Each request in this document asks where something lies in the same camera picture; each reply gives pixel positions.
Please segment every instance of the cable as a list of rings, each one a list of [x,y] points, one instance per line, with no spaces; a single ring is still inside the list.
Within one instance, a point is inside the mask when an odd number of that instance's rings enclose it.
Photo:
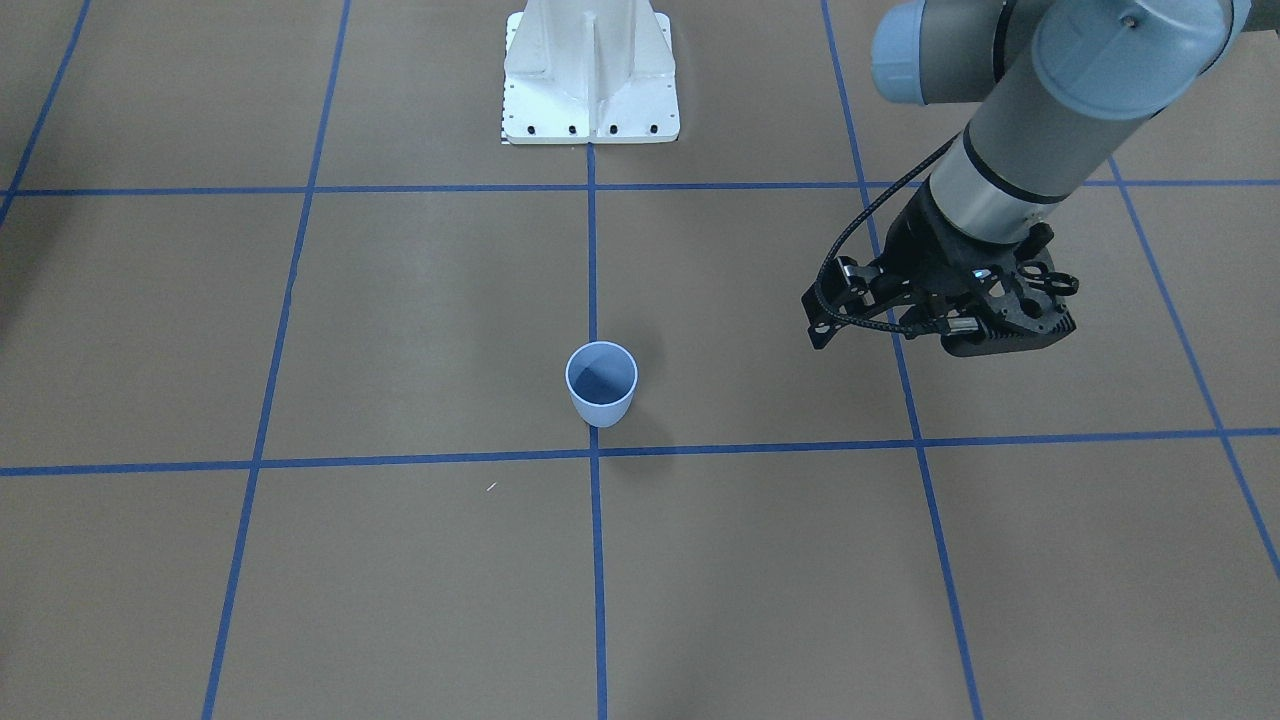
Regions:
[[[938,158],[941,158],[942,155],[945,155],[946,151],[951,149],[951,143],[955,142],[957,137],[960,137],[960,136],[956,135],[951,140],[943,142],[937,150],[934,150],[919,165],[916,165],[915,168],[913,168],[911,172],[906,173],[905,176],[902,176],[901,178],[899,178],[897,182],[895,182],[893,184],[888,186],[888,188],[886,188],[884,192],[882,192],[879,195],[879,197],[877,197],[874,201],[872,201],[872,204],[868,205],[865,210],[863,210],[861,213],[859,213],[858,217],[854,218],[854,222],[849,223],[849,227],[845,228],[845,232],[840,233],[840,237],[836,238],[836,243],[831,246],[831,252],[827,252],[827,259],[822,261],[822,268],[818,270],[818,279],[815,279],[813,282],[813,293],[814,293],[814,297],[818,299],[818,305],[820,305],[822,309],[823,309],[823,311],[826,311],[833,319],[836,319],[836,320],[838,320],[841,323],[849,324],[849,325],[855,325],[855,327],[859,327],[859,328],[869,329],[869,331],[879,331],[879,332],[886,332],[886,333],[900,333],[900,334],[906,334],[906,336],[913,336],[913,337],[914,336],[922,336],[922,334],[928,334],[928,333],[938,332],[937,327],[933,323],[918,323],[918,324],[914,324],[914,325],[901,325],[901,324],[897,324],[897,323],[884,323],[884,322],[881,322],[881,320],[868,320],[865,318],[855,318],[854,315],[841,314],[835,307],[832,307],[831,302],[822,295],[822,281],[827,277],[827,268],[831,266],[831,261],[836,259],[836,255],[840,252],[840,249],[845,246],[845,241],[849,240],[849,237],[851,234],[854,234],[854,231],[856,231],[864,222],[867,222],[867,218],[870,218],[872,214],[876,210],[878,210],[881,205],[883,205],[884,202],[887,202],[890,197],[893,197],[893,193],[896,193],[897,191],[900,191],[904,187],[906,187],[906,183],[909,183],[913,179],[915,179],[916,176],[919,176],[920,173],[923,173],[925,169],[928,169],[929,165],[932,165],[933,163],[936,163],[938,160]]]

